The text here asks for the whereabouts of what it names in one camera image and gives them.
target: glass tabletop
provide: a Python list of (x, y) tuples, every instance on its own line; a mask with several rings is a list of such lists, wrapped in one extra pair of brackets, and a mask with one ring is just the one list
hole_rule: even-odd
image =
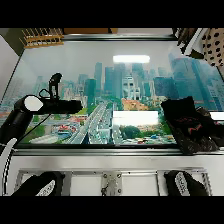
[[(25, 144), (174, 144), (161, 102), (193, 96), (195, 106), (224, 110), (216, 67), (181, 54), (176, 41), (65, 41), (24, 50), (0, 107), (0, 123), (27, 94), (39, 96), (63, 75), (60, 99), (80, 100), (77, 114), (51, 115)], [(35, 115), (27, 131), (47, 115)]]

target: white circular joint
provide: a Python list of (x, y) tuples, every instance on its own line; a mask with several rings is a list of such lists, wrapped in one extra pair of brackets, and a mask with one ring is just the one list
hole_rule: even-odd
[(44, 104), (36, 96), (28, 96), (24, 105), (29, 111), (38, 111)]

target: polka dot fabric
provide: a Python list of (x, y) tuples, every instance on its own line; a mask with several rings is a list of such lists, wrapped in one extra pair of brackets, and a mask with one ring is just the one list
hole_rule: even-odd
[(211, 66), (223, 66), (224, 28), (210, 28), (202, 37), (204, 59)]

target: metal bracket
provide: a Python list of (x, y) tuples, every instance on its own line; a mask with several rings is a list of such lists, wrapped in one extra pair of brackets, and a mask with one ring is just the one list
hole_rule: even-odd
[(120, 196), (122, 194), (122, 174), (121, 172), (103, 172), (102, 196)]

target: city skyline print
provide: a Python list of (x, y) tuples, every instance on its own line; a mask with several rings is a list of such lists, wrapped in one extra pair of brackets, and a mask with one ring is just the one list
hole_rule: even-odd
[[(149, 55), (150, 63), (112, 61), (114, 55), (137, 54)], [(181, 55), (176, 42), (76, 42), (51, 52), (43, 48), (24, 52), (0, 107), (1, 124), (19, 98), (38, 96), (56, 72), (63, 75), (60, 99), (80, 100), (83, 109), (77, 114), (52, 115), (23, 143), (171, 144), (175, 140), (161, 102), (192, 96), (196, 107), (224, 111), (224, 83), (217, 68)], [(139, 116), (141, 111), (149, 116), (157, 111), (158, 122), (117, 125), (114, 111), (138, 111)], [(42, 119), (34, 116), (28, 130)]]

